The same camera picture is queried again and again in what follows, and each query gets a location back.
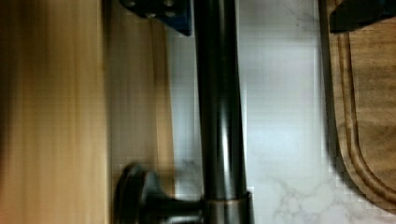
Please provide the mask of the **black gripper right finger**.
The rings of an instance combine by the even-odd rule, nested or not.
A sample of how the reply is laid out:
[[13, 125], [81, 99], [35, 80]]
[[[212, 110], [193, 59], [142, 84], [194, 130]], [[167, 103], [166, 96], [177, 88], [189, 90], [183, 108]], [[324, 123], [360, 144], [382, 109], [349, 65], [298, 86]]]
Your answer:
[[330, 32], [352, 32], [395, 15], [396, 0], [344, 0], [330, 14]]

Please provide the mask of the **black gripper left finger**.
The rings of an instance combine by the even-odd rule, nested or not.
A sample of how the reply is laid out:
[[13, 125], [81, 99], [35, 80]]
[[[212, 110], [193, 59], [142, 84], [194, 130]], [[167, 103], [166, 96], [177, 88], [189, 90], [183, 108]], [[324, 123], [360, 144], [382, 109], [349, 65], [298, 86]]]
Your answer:
[[120, 0], [123, 7], [143, 19], [155, 19], [182, 35], [192, 33], [191, 0]]

